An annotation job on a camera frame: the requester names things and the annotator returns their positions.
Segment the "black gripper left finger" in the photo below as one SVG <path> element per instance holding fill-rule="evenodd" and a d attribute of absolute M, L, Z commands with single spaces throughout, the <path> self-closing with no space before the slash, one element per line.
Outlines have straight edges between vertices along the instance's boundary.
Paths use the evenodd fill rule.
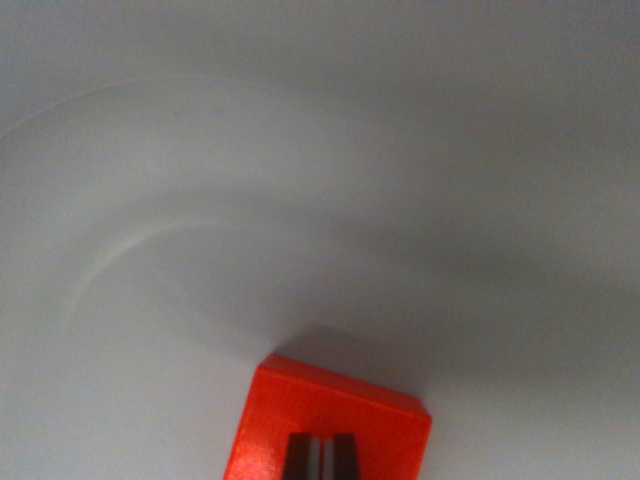
<path fill-rule="evenodd" d="M 307 432 L 288 437 L 282 480 L 320 479 L 320 439 Z"/>

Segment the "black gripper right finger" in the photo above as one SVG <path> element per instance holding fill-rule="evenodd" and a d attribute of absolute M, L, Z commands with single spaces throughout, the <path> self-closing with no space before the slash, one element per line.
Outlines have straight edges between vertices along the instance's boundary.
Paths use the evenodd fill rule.
<path fill-rule="evenodd" d="M 324 444 L 323 479 L 360 478 L 356 436 L 353 433 L 339 433 L 327 439 Z"/>

